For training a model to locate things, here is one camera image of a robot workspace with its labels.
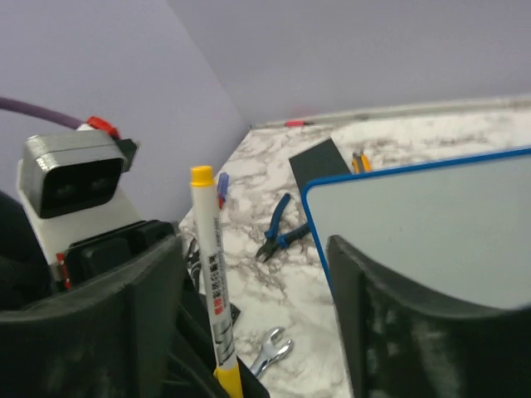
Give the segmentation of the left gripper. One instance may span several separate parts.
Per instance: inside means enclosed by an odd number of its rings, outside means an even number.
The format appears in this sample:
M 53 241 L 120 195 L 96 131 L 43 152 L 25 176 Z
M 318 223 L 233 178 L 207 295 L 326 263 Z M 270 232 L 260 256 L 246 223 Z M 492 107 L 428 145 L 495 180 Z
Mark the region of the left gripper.
M 58 289 L 61 291 L 87 282 L 107 271 L 117 269 L 156 246 L 170 235 L 178 234 L 178 226 L 166 221 L 138 221 L 118 229 L 78 240 L 57 255 L 56 270 L 59 273 Z M 207 340 L 207 302 L 193 286 L 185 255 L 179 260 L 179 268 L 186 273 L 179 287 L 183 290 L 178 300 L 176 328 L 178 359 L 172 368 L 176 387 L 183 397 L 208 397 L 208 381 L 188 381 L 187 365 L 205 369 L 214 368 L 213 345 Z

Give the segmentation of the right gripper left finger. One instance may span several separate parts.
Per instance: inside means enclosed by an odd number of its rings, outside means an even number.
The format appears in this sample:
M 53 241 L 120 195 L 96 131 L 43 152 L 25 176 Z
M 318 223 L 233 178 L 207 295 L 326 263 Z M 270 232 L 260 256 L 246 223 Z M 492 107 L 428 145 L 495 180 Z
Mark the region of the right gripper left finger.
M 168 237 L 68 293 L 1 314 L 3 397 L 159 397 L 185 273 Z

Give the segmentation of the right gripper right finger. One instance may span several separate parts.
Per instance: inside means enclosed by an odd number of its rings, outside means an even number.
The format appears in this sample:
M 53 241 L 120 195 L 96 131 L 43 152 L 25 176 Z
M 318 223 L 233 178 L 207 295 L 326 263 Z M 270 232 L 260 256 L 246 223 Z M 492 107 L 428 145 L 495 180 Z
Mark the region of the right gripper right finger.
M 330 237 L 329 277 L 357 397 L 527 397 L 530 308 L 436 292 Z

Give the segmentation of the yellow white marker pen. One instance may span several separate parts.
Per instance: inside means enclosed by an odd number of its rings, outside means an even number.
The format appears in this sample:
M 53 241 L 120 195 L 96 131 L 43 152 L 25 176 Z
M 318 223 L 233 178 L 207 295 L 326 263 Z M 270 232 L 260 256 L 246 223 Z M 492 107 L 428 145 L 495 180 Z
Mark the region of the yellow white marker pen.
M 214 376 L 230 397 L 243 397 L 231 320 L 220 211 L 212 167 L 193 167 L 190 185 L 207 313 L 216 358 Z

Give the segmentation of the blue framed whiteboard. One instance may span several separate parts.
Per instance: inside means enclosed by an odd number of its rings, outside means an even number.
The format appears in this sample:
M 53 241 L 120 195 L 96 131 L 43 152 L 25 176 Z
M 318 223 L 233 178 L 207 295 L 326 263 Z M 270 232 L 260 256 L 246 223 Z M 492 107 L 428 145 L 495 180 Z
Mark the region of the blue framed whiteboard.
M 494 308 L 530 301 L 530 150 L 344 174 L 302 202 L 323 266 L 340 235 L 430 289 Z

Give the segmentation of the silver open-end wrench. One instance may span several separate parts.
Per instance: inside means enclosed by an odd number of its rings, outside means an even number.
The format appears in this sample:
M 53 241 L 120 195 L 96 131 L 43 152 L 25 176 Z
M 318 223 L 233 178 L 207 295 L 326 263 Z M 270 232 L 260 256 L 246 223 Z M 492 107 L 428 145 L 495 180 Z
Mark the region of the silver open-end wrench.
M 292 352 L 295 346 L 292 339 L 277 345 L 284 331 L 283 327 L 274 327 L 264 334 L 261 350 L 250 367 L 250 372 L 256 379 L 259 379 L 270 365 L 282 361 Z

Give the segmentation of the blue red screwdriver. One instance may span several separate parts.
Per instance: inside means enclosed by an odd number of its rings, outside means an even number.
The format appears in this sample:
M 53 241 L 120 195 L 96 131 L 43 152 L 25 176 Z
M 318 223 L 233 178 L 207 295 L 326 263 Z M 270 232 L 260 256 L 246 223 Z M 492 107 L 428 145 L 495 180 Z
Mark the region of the blue red screwdriver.
M 221 172 L 217 183 L 217 199 L 219 209 L 222 209 L 227 199 L 227 189 L 229 184 L 229 175 Z

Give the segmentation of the yellow black utility knife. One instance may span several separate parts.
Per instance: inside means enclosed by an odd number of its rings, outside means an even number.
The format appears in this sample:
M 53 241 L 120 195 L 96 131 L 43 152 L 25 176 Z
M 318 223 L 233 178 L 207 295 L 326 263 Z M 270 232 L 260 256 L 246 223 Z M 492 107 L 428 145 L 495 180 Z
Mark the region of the yellow black utility knife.
M 353 153 L 352 166 L 356 174 L 372 171 L 372 166 L 363 152 Z

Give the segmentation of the black flat pad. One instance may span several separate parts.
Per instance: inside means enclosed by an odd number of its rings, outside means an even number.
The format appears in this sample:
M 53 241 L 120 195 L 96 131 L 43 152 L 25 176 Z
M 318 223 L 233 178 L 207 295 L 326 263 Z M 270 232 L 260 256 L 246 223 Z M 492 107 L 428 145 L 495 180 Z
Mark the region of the black flat pad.
M 300 194 L 314 179 L 350 174 L 347 163 L 331 138 L 289 159 Z

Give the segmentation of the red marker on rail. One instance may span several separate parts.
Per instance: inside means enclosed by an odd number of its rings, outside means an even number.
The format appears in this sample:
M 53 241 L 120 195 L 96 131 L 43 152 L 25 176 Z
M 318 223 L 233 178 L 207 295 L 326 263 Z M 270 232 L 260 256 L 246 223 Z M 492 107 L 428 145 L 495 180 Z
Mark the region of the red marker on rail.
M 307 120 L 289 120 L 284 123 L 286 128 L 297 128 L 312 125 L 315 125 L 315 122 Z

